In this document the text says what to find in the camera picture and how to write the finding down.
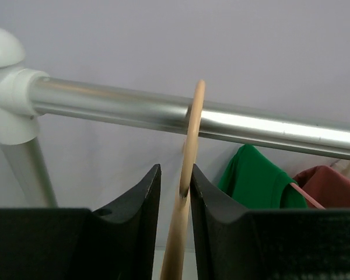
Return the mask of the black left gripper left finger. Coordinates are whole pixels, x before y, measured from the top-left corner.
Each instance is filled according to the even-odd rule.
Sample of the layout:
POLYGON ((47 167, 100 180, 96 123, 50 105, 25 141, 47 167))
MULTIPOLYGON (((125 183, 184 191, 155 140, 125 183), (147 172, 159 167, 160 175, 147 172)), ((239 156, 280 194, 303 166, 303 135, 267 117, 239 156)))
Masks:
POLYGON ((0 279, 151 279, 161 168, 107 205, 0 208, 0 279))

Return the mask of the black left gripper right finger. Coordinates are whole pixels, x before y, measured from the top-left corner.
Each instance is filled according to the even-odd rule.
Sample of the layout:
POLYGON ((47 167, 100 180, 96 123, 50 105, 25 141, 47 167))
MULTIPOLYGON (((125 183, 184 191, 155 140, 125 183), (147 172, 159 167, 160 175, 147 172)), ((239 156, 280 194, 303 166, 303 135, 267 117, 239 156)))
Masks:
POLYGON ((194 166, 199 279, 350 279, 350 209, 250 210, 194 166))

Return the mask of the beige wooden hanger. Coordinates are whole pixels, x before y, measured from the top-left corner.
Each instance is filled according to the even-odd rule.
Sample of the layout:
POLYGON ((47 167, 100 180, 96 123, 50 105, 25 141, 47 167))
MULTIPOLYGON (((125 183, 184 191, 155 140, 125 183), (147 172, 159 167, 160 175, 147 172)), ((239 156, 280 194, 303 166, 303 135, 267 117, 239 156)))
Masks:
POLYGON ((190 210, 190 181, 198 151, 198 135, 204 104, 205 81, 199 80, 190 108, 187 137, 184 144, 183 163, 178 195, 174 201, 169 234, 164 251, 160 279, 181 279, 190 210))

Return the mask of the green t shirt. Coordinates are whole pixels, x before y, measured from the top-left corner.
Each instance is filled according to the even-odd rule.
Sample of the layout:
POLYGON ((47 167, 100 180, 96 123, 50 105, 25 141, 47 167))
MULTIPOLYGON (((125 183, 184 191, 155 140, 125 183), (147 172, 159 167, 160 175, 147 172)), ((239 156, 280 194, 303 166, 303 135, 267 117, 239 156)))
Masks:
POLYGON ((241 146, 231 158, 218 188, 248 209, 306 209, 290 178, 253 145, 241 146))

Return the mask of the pink hanger of green shirt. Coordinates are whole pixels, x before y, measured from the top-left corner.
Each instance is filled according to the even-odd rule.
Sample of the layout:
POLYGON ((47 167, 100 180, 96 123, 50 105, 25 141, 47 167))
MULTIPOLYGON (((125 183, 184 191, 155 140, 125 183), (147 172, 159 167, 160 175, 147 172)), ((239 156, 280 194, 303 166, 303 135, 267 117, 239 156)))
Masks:
POLYGON ((312 206, 317 209, 325 209, 319 202, 317 202, 313 197, 311 197, 308 193, 306 193, 302 188, 300 188, 295 183, 290 183, 291 187, 295 189, 299 194, 301 194, 312 206))

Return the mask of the pink t shirt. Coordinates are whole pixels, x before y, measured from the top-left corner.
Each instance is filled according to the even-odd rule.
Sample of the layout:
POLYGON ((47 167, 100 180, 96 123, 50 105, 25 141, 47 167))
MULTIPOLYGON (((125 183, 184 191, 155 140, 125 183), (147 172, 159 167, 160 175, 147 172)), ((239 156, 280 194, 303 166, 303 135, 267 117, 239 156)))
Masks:
POLYGON ((323 207, 350 208, 350 179, 331 167, 312 167, 293 179, 323 207))

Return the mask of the white and silver clothes rack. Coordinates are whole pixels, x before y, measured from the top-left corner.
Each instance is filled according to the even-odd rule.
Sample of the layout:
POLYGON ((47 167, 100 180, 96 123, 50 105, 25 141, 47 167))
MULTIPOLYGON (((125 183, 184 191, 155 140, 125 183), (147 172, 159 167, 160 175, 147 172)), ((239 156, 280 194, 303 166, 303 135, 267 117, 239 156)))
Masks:
POLYGON ((25 68, 20 41, 0 28, 0 146, 33 207, 56 207, 37 140, 44 114, 183 134, 201 115, 204 138, 350 160, 350 125, 246 107, 55 79, 25 68))

